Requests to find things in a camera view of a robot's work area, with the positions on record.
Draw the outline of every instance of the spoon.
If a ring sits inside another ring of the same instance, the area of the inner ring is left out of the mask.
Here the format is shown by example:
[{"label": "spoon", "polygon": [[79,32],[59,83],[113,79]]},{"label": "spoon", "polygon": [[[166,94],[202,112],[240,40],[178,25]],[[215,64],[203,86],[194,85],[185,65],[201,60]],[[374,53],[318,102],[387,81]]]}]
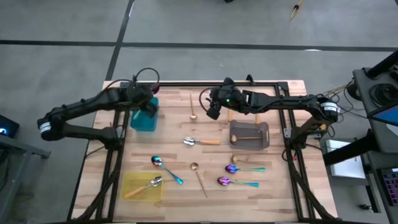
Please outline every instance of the spoon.
[{"label": "spoon", "polygon": [[239,170],[250,170],[250,171],[259,171],[259,172],[265,172],[266,168],[265,167],[259,167],[259,168],[247,168],[247,169],[242,169],[242,168],[238,168],[236,165],[227,165],[225,167],[225,171],[229,172],[230,174],[235,174],[237,173],[237,171]]},{"label": "spoon", "polygon": [[220,141],[196,141],[191,137],[186,137],[183,142],[189,146],[193,146],[193,145],[195,145],[195,143],[198,143],[198,144],[221,144]]},{"label": "spoon", "polygon": [[241,159],[238,159],[237,156],[232,156],[231,161],[232,161],[233,164],[236,164],[236,163],[238,163],[238,161],[239,161],[239,162],[247,162],[247,163],[250,163],[250,164],[265,165],[265,164],[263,164],[263,163],[261,163],[261,162],[243,161],[243,160],[241,160]]},{"label": "spoon", "polygon": [[262,137],[236,137],[236,135],[232,135],[232,137],[231,137],[231,142],[236,142],[237,140],[240,140],[240,139],[246,139],[246,140],[248,140],[248,139],[262,139]]},{"label": "spoon", "polygon": [[150,184],[148,184],[147,186],[139,187],[136,190],[133,190],[132,192],[129,192],[129,193],[125,194],[124,198],[129,198],[129,197],[137,194],[141,190],[144,190],[145,188],[148,188],[150,186],[156,187],[156,186],[158,186],[161,183],[162,183],[162,177],[154,177],[152,180],[150,180]]},{"label": "spoon", "polygon": [[235,181],[235,180],[230,180],[228,177],[219,177],[217,179],[217,182],[222,186],[228,186],[229,184],[243,184],[252,187],[259,187],[259,183]]},{"label": "spoon", "polygon": [[205,187],[203,186],[203,183],[201,182],[201,179],[200,179],[199,174],[198,174],[198,169],[199,169],[199,164],[197,164],[196,162],[192,162],[191,170],[193,170],[193,171],[195,171],[197,173],[197,177],[198,177],[201,189],[203,190],[203,192],[205,193],[205,196],[207,198]]},{"label": "spoon", "polygon": [[193,112],[193,103],[192,103],[192,94],[191,93],[189,94],[189,98],[190,98],[190,101],[191,101],[191,111],[192,111],[191,119],[197,119],[198,116],[195,114],[195,112]]},{"label": "spoon", "polygon": [[150,160],[152,161],[152,163],[153,163],[155,166],[160,166],[160,167],[162,167],[163,169],[165,169],[167,172],[169,172],[169,174],[171,174],[171,175],[174,177],[174,179],[175,179],[175,181],[177,181],[177,183],[183,184],[182,179],[180,179],[179,177],[177,177],[176,175],[174,175],[171,171],[169,171],[169,170],[163,165],[162,160],[160,159],[159,156],[152,156],[152,158],[151,158]]}]

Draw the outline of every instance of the gray floor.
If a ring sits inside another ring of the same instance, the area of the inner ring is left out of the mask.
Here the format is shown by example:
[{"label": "gray floor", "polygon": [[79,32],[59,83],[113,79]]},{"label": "gray floor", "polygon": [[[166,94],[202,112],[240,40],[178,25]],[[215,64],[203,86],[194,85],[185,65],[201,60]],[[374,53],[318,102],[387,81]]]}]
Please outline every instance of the gray floor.
[{"label": "gray floor", "polygon": [[[128,0],[3,0],[0,39],[110,41],[117,39]],[[397,47],[394,0],[307,0],[289,21],[297,1],[136,0],[125,42],[185,42],[275,45]],[[0,114],[21,124],[18,139],[52,151],[32,161],[12,217],[28,223],[67,217],[87,141],[41,140],[36,120],[54,106],[93,96],[102,86],[113,47],[0,45]],[[352,70],[371,67],[390,52],[122,48],[113,79],[131,78],[143,67],[163,80],[304,80],[309,93],[344,85]],[[352,100],[357,108],[361,103]],[[341,105],[347,106],[341,98]],[[94,115],[74,123],[91,126]],[[365,119],[345,115],[336,137],[365,135]],[[387,223],[385,213],[356,206],[369,203],[363,186],[331,180],[339,217]]]}]

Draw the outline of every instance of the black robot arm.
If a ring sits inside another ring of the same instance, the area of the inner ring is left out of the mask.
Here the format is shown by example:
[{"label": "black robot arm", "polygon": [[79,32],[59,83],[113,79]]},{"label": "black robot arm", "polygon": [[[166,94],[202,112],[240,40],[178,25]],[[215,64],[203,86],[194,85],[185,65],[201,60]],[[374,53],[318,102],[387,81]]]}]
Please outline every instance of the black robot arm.
[{"label": "black robot arm", "polygon": [[225,107],[243,114],[265,113],[269,110],[305,110],[312,117],[301,127],[294,127],[290,131],[290,147],[292,149],[305,148],[307,136],[321,125],[331,125],[338,119],[339,107],[323,95],[308,96],[269,96],[243,90],[240,92],[230,78],[226,78],[220,87],[211,88],[210,108],[206,114],[218,119],[221,107]]},{"label": "black robot arm", "polygon": [[157,107],[150,102],[153,97],[151,87],[136,85],[135,80],[130,82],[127,88],[105,88],[92,98],[54,108],[44,118],[37,120],[42,139],[57,141],[64,137],[82,138],[99,140],[107,149],[119,147],[121,140],[115,128],[86,128],[70,125],[67,121],[98,110],[140,109],[153,117]]}]

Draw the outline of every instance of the gold spoon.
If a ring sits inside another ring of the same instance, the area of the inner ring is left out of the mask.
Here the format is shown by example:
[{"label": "gold spoon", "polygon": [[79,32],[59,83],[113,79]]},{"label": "gold spoon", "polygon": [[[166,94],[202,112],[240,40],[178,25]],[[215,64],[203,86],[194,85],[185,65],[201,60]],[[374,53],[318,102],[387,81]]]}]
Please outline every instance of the gold spoon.
[{"label": "gold spoon", "polygon": [[197,119],[198,116],[193,112],[193,103],[192,103],[192,94],[191,93],[189,94],[189,98],[190,98],[190,101],[191,101],[191,112],[192,112],[191,119]]},{"label": "gold spoon", "polygon": [[247,162],[247,163],[250,163],[250,164],[265,165],[265,164],[263,164],[263,163],[261,163],[261,162],[243,161],[243,160],[241,160],[241,159],[238,159],[237,156],[232,156],[231,161],[232,161],[233,164],[237,164],[238,161],[239,161],[239,162]]},{"label": "gold spoon", "polygon": [[232,137],[231,137],[231,142],[236,142],[237,140],[239,140],[239,139],[262,139],[262,137],[236,137],[236,135],[232,135]]},{"label": "gold spoon", "polygon": [[191,170],[193,170],[193,171],[195,171],[197,173],[197,177],[199,179],[199,183],[200,183],[201,189],[203,190],[203,192],[205,193],[205,196],[207,198],[206,190],[205,190],[205,188],[203,186],[203,183],[201,182],[201,179],[200,179],[199,174],[198,174],[198,169],[199,169],[199,164],[197,164],[196,162],[192,162]]}]

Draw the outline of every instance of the gray tray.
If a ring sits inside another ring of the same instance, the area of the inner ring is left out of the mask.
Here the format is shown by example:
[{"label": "gray tray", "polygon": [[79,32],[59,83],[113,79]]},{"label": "gray tray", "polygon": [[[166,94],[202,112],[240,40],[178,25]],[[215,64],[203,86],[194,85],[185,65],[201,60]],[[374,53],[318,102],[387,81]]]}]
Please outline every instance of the gray tray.
[{"label": "gray tray", "polygon": [[[262,137],[262,139],[238,139],[232,142],[232,135],[238,138]],[[269,128],[266,122],[242,123],[232,120],[229,125],[229,146],[233,149],[263,150],[269,146]]]}]

